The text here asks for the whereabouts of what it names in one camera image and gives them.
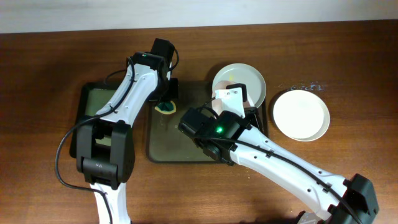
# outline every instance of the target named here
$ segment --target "green indicator light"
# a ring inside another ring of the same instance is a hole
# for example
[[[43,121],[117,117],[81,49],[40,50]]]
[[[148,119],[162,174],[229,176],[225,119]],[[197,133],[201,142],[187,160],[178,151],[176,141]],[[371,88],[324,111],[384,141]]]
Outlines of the green indicator light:
[[[217,132],[218,134],[222,133],[222,132],[223,132],[223,128],[222,128],[222,127],[218,127],[218,128],[216,129],[216,132]]]

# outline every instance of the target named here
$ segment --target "wooden table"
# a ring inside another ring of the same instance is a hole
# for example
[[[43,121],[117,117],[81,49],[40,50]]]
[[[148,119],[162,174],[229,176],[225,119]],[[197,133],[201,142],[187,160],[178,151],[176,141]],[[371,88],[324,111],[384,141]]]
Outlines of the wooden table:
[[[75,121],[80,88],[124,68],[126,56],[150,50],[156,37],[178,48],[181,80],[211,80],[241,62],[263,74],[267,103],[282,90],[315,85],[330,110],[327,133],[298,142],[269,120],[271,139],[325,170],[371,179],[381,208],[375,223],[398,220],[398,21],[364,21],[0,35],[1,223],[98,222],[93,194],[56,179],[55,151]],[[245,167],[151,163],[146,119],[142,110],[134,124],[133,221],[254,222],[308,209]],[[60,172],[88,186],[68,147]]]

